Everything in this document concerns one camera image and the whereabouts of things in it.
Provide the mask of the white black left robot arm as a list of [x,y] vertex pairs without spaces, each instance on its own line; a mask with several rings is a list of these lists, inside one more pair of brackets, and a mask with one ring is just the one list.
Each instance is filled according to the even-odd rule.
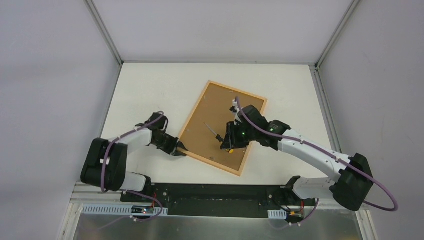
[[166,130],[169,120],[162,111],[154,112],[144,123],[111,139],[95,138],[86,156],[80,180],[99,187],[102,192],[133,191],[140,202],[152,198],[151,180],[143,174],[127,171],[127,158],[142,147],[156,149],[174,157],[184,157],[187,148]]

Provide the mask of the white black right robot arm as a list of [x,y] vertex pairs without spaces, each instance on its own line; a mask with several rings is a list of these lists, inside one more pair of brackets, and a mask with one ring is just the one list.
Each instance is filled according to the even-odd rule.
[[349,156],[316,144],[284,122],[268,121],[253,105],[241,107],[234,101],[229,110],[234,120],[226,122],[224,136],[209,125],[217,122],[218,114],[203,111],[194,116],[195,123],[189,124],[181,135],[190,157],[199,156],[226,165],[256,142],[294,156],[325,175],[323,178],[292,177],[283,192],[288,204],[296,205],[303,199],[334,199],[342,207],[357,211],[366,203],[374,182],[365,156],[359,153]]

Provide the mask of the black yellow screwdriver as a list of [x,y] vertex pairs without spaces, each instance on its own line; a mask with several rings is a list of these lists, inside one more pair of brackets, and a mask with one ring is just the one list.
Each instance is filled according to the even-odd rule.
[[[224,138],[223,137],[221,137],[219,134],[217,134],[208,124],[206,124],[205,122],[204,122],[204,125],[214,134],[214,136],[215,136],[215,139],[216,140],[218,140],[218,142],[220,143],[220,144],[222,144],[223,142],[224,142]],[[229,154],[232,154],[233,152],[234,152],[234,150],[233,149],[225,149],[225,151],[226,152],[228,152]]]

